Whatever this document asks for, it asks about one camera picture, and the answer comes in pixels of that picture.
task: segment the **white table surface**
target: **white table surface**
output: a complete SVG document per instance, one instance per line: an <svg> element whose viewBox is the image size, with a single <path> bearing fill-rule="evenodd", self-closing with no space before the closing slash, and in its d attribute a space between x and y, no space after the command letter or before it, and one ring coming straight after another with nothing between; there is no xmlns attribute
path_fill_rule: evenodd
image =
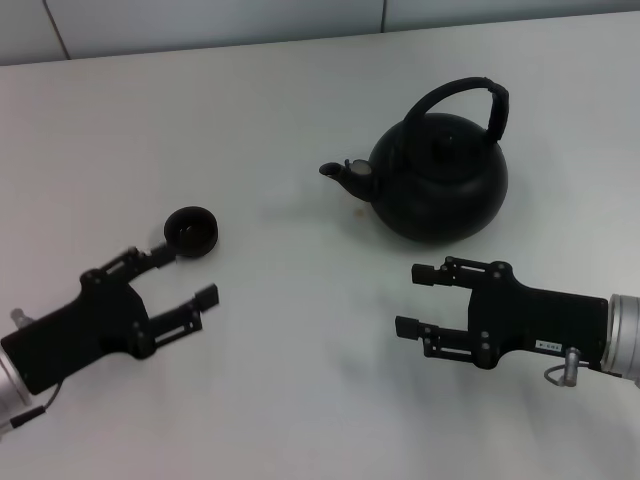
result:
<svg viewBox="0 0 640 480"><path fill-rule="evenodd" d="M526 284L640 294L640 14L616 14L0 69L0 335L46 314L186 205L215 253L146 274L151 314L216 282L202 332L147 361L69 378L0 444L13 479L635 479L640 391L514 353L428 360L406 315L465 328L468 291L413 263L502 259ZM496 220L424 247L381 227L318 167L366 158L422 95L508 88ZM440 110L486 125L490 95ZM46 398L43 394L38 400Z"/></svg>

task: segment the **cable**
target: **cable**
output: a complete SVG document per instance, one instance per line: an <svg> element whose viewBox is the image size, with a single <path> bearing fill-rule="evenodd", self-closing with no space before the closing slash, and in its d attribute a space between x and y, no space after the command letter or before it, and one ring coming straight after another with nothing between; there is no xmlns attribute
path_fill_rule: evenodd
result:
<svg viewBox="0 0 640 480"><path fill-rule="evenodd" d="M30 422L34 418L38 418L40 415L47 412L51 404L54 402L58 394L60 393L60 389L62 388L62 382L56 385L56 389L53 391L53 394L47 400L47 403L44 405L40 405L39 407L32 408L31 410L27 410L20 415L16 415L15 417L11 417L8 422L0 425L0 434L6 433L10 430L15 430L18 427L21 427L25 423Z"/></svg>
<svg viewBox="0 0 640 480"><path fill-rule="evenodd" d="M51 406L53 401L56 399L58 394L60 393L60 389L61 388L62 388L62 382L60 382L58 385L56 385L56 389L53 391L53 394L51 395L51 398L49 398L49 400L47 400L47 403L44 404L44 409L45 410L49 410L49 407Z"/></svg>
<svg viewBox="0 0 640 480"><path fill-rule="evenodd" d="M578 364L578 367L588 368L589 364L586 363L586 362L580 362ZM560 376L557 380L555 378L551 377L551 375L550 375L551 373L557 372L558 370L564 370L564 364L556 365L555 367L551 367L551 368L547 368L544 371L544 378L545 378L545 380L547 380L548 382L552 383L556 387L564 387L564 375Z"/></svg>

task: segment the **kettle body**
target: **kettle body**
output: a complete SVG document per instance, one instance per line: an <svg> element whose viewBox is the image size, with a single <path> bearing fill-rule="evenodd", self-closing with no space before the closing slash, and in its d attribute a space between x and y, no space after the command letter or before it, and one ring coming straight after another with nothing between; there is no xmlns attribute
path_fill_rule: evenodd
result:
<svg viewBox="0 0 640 480"><path fill-rule="evenodd" d="M450 114L426 113L454 93L487 88L489 127ZM372 204L381 220L411 240L439 242L478 232L498 213L507 166L498 145L509 111L507 91L486 78L448 83L423 97L391 127L369 161L329 163L320 173Z"/></svg>

